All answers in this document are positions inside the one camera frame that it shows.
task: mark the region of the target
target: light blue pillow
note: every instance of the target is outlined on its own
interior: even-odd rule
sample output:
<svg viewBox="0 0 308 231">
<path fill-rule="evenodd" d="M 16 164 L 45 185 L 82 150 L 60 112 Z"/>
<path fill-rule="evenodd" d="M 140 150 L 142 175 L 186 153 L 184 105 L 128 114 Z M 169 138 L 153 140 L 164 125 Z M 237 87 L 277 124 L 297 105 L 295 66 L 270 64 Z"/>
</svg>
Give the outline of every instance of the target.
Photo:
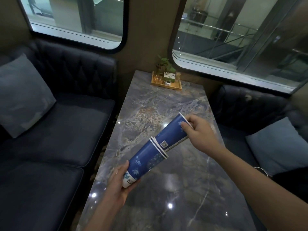
<svg viewBox="0 0 308 231">
<path fill-rule="evenodd" d="M 13 138 L 32 127 L 55 102 L 25 54 L 0 67 L 0 124 Z"/>
<path fill-rule="evenodd" d="M 308 143 L 287 117 L 247 136 L 246 140 L 270 176 L 308 166 Z"/>
</svg>

